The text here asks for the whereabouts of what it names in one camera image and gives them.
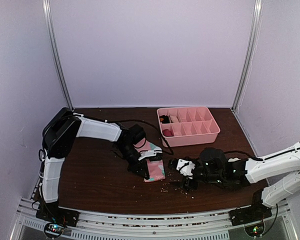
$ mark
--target wood surface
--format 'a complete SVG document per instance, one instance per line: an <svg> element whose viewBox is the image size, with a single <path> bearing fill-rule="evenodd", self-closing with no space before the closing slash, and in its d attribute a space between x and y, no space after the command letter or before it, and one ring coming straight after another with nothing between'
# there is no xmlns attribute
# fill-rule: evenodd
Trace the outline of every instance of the wood surface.
<svg viewBox="0 0 300 240"><path fill-rule="evenodd" d="M76 109L77 113L108 119L140 119L158 126L156 108L91 108ZM61 207L115 214L176 214L236 208L251 204L253 193L267 186L265 180L236 191L223 190L200 183L196 191L186 193L169 182L182 176L168 169L171 158L199 157L206 147L223 151L253 151L233 113L227 108L211 108L221 132L211 144L174 147L174 156L163 155L166 179L143 182L127 171L127 162L112 151L113 143L100 139L77 138L66 158L59 184ZM134 123L124 123L130 127ZM148 141L161 146L160 135L142 125Z"/></svg>

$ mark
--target pink plastic organizer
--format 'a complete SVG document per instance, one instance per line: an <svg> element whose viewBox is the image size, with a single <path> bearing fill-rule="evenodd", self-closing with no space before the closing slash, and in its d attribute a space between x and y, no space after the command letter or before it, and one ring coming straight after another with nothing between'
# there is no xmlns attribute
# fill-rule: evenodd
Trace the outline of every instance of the pink plastic organizer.
<svg viewBox="0 0 300 240"><path fill-rule="evenodd" d="M173 136L164 136L171 147L213 143L220 128L209 109L201 107L159 108L157 111L160 131L168 129ZM169 116L170 123L161 123L160 116ZM177 117L177 123L172 123L171 116Z"/></svg>

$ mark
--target black mounting base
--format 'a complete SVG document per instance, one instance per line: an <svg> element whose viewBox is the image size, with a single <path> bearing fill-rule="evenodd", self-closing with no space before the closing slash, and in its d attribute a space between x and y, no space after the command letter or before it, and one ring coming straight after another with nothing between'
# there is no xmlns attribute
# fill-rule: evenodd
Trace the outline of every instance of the black mounting base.
<svg viewBox="0 0 300 240"><path fill-rule="evenodd" d="M262 204L237 208L229 212L232 226L249 224L272 216L271 208Z"/></svg>
<svg viewBox="0 0 300 240"><path fill-rule="evenodd" d="M64 224L66 226L76 227L79 219L79 212L64 208L58 208L57 216L55 216L57 219L54 219L52 215L48 213L48 211L42 210L41 206L39 206L38 210L36 211L35 217L48 222L57 222L58 224L62 224L65 220Z"/></svg>

